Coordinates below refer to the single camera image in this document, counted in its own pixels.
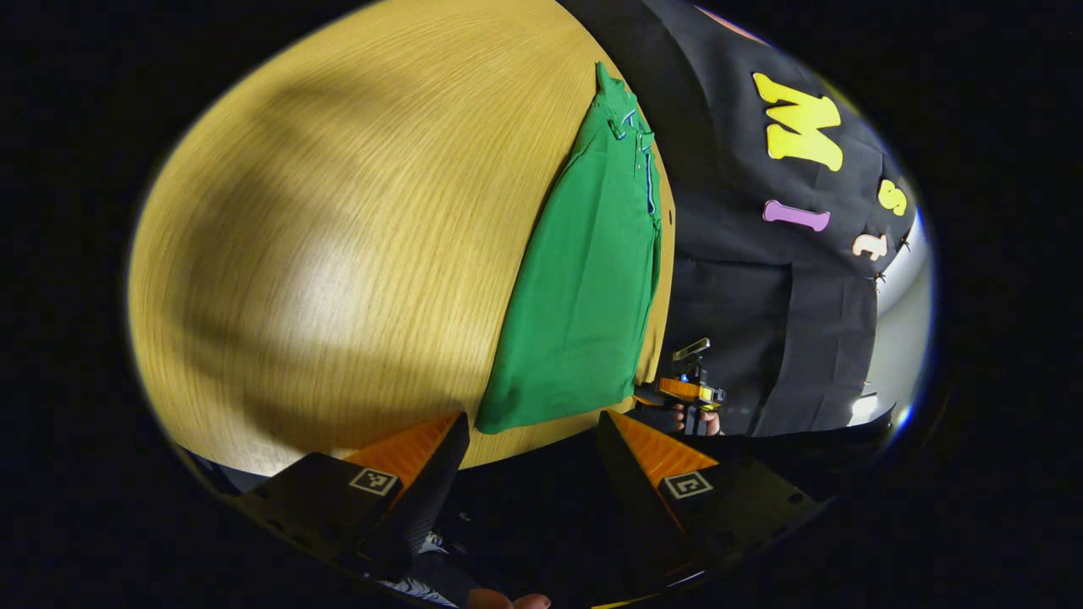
green shirt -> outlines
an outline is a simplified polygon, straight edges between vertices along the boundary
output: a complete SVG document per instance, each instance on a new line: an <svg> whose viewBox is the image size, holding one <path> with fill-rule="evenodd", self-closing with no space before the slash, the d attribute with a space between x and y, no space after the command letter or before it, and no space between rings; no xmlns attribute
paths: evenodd
<svg viewBox="0 0 1083 609"><path fill-rule="evenodd" d="M654 133L624 82L598 93L531 235L478 429L615 404L632 380L662 258Z"/></svg>

wooden table surface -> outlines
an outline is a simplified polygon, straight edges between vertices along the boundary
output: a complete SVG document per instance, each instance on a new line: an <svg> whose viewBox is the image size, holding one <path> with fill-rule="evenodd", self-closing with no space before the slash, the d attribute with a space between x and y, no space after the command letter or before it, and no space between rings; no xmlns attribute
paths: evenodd
<svg viewBox="0 0 1083 609"><path fill-rule="evenodd" d="M597 61L622 78L552 0L384 0L219 99L164 165L131 254L132 346L165 431L204 457L274 475L451 410L472 424ZM657 152L664 272L645 379L673 264ZM462 466L597 420L593 411L495 436L471 429Z"/></svg>

human hand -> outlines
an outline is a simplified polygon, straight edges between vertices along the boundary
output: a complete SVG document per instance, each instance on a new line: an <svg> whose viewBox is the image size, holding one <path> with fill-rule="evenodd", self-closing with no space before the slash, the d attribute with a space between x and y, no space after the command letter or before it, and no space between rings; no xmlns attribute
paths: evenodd
<svg viewBox="0 0 1083 609"><path fill-rule="evenodd" d="M674 412L674 418L676 418L679 422L683 422L684 420L684 404L677 404L676 406L674 406L674 411L675 411ZM707 432L705 433L706 436L725 436L725 433L722 433L722 424L721 424L720 420L718 420L718 413L717 412L705 413L703 411L700 411L700 420L701 422L706 422L706 424L707 424ZM683 429L684 429L684 424L683 423L678 423L677 424L677 430L680 431L680 430L683 430Z"/></svg>
<svg viewBox="0 0 1083 609"><path fill-rule="evenodd" d="M483 587L470 591L467 609L548 609L549 597L544 594L527 594L511 601L507 596Z"/></svg>

